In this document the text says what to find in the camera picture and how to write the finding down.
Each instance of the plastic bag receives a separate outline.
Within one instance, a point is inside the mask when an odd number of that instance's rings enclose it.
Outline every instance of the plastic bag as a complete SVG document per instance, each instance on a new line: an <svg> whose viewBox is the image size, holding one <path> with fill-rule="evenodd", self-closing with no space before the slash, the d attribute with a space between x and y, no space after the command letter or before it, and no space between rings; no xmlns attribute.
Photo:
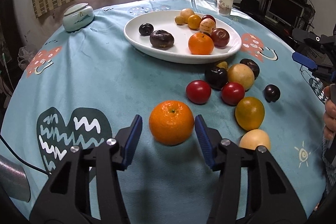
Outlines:
<svg viewBox="0 0 336 224"><path fill-rule="evenodd" d="M27 45L19 49L19 56L17 61L19 62L19 67L21 70L25 70L29 65L30 61L35 57L38 50L32 46Z"/></svg>

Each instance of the person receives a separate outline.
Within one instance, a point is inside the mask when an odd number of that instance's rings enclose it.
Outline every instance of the person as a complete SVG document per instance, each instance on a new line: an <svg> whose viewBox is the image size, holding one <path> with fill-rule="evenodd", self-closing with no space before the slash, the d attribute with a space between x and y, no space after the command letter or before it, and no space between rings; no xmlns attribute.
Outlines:
<svg viewBox="0 0 336 224"><path fill-rule="evenodd" d="M330 98L330 89L329 86L327 86L324 89L324 94L327 98ZM328 99L325 103L325 113L323 115L323 120L325 123L325 127L323 130L323 142L322 142L322 148L323 148L323 161L325 163L325 168L327 172L326 176L326 193L329 194L332 187L334 186L336 182L336 168L333 167L324 157L324 153L328 147L328 141L332 140L334 136L334 132L336 132L336 105Z"/></svg>

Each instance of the white ceramic jar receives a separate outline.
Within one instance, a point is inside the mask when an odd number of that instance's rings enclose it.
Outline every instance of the white ceramic jar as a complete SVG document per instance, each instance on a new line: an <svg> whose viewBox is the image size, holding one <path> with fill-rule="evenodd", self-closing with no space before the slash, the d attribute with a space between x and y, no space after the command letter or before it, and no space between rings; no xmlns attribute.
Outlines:
<svg viewBox="0 0 336 224"><path fill-rule="evenodd" d="M94 17L93 8L88 3L79 3L66 10L63 27L67 32L77 31L90 24Z"/></svg>

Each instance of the monitor screen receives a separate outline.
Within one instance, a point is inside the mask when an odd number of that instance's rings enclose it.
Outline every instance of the monitor screen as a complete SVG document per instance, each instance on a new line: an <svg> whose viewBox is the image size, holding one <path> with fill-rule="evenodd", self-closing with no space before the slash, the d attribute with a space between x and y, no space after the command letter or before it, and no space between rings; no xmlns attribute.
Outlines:
<svg viewBox="0 0 336 224"><path fill-rule="evenodd" d="M269 12L295 27L303 8L291 0L272 0Z"/></svg>

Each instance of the plate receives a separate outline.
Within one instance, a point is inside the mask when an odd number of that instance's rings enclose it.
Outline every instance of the plate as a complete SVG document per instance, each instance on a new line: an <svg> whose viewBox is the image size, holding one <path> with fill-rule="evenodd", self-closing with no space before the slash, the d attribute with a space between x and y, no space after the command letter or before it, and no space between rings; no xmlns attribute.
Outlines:
<svg viewBox="0 0 336 224"><path fill-rule="evenodd" d="M142 14L131 19L124 28L126 39L139 51L152 57L165 61L182 64L206 64L219 60L224 60L234 55L240 50L242 40L239 34L223 21L216 19L216 28L223 28L228 31L230 41L224 48L214 48L210 55L193 55L188 48L189 38L198 31L191 30L187 24L179 26L174 18L180 14L180 11L167 10ZM201 18L203 14L195 13ZM174 37L174 45L166 50L154 48L149 41L149 36L140 35L139 27L143 23L150 23L154 30L165 30Z"/></svg>

